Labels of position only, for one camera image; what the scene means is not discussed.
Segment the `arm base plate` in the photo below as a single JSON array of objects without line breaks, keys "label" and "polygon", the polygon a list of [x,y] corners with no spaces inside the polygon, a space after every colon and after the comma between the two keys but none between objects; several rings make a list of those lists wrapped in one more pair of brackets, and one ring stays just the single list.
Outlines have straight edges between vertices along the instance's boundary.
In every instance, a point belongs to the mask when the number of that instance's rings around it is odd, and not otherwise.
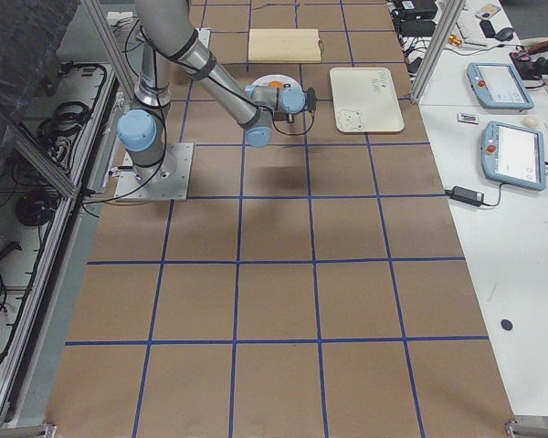
[{"label": "arm base plate", "polygon": [[209,47],[210,44],[210,37],[211,37],[211,29],[206,27],[198,27],[196,29],[197,36],[200,42],[205,46]]},{"label": "arm base plate", "polygon": [[114,198],[120,202],[186,201],[194,156],[194,144],[169,143],[164,161],[158,169],[134,167],[128,152],[124,153]]}]

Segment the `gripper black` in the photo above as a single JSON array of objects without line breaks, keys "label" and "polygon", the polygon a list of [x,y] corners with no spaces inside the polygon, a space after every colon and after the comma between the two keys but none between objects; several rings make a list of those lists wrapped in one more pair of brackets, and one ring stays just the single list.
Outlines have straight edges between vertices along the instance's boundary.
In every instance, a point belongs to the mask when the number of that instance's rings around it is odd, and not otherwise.
[{"label": "gripper black", "polygon": [[314,88],[305,91],[305,109],[308,112],[315,112],[317,108],[317,96]]}]

